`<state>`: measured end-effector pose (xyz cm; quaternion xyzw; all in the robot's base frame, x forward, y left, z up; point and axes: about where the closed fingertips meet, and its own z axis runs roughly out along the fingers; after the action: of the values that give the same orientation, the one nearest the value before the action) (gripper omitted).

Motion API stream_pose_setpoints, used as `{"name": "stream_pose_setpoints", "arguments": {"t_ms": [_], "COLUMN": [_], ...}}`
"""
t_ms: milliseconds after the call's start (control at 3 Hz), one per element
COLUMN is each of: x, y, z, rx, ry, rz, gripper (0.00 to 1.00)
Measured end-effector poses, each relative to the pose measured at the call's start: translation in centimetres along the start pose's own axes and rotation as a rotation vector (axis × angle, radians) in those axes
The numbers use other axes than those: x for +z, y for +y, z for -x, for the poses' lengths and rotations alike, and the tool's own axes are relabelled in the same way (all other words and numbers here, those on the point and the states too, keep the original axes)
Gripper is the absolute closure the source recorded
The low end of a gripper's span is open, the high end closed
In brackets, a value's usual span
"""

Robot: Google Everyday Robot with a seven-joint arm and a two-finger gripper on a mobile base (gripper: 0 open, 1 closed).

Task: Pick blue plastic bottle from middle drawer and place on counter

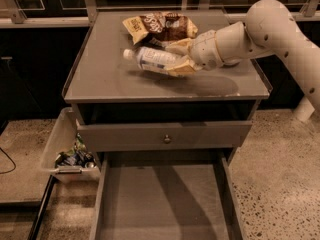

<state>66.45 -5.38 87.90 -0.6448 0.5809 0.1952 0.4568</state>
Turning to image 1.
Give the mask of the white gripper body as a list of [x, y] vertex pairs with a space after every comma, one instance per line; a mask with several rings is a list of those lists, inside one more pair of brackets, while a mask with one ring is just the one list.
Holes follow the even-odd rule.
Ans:
[[216, 32], [209, 30], [191, 41], [190, 57], [206, 70], [223, 66], [216, 44]]

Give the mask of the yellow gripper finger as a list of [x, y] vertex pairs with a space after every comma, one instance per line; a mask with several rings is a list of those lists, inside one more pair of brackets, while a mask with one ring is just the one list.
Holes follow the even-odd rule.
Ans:
[[202, 69], [203, 67], [196, 64], [188, 55], [179, 58], [173, 64], [169, 64], [165, 67], [166, 72], [174, 77], [192, 75]]
[[191, 38], [185, 38], [175, 41], [165, 47], [167, 52], [180, 54], [180, 55], [190, 55], [193, 40]]

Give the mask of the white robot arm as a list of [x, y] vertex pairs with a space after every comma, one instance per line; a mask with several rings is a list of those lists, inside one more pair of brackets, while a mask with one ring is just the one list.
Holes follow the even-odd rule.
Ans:
[[277, 0], [260, 0], [243, 22], [176, 41], [166, 50], [187, 55], [207, 69], [275, 55], [304, 93], [294, 110], [296, 118], [306, 121], [320, 109], [320, 47], [302, 33], [287, 7]]

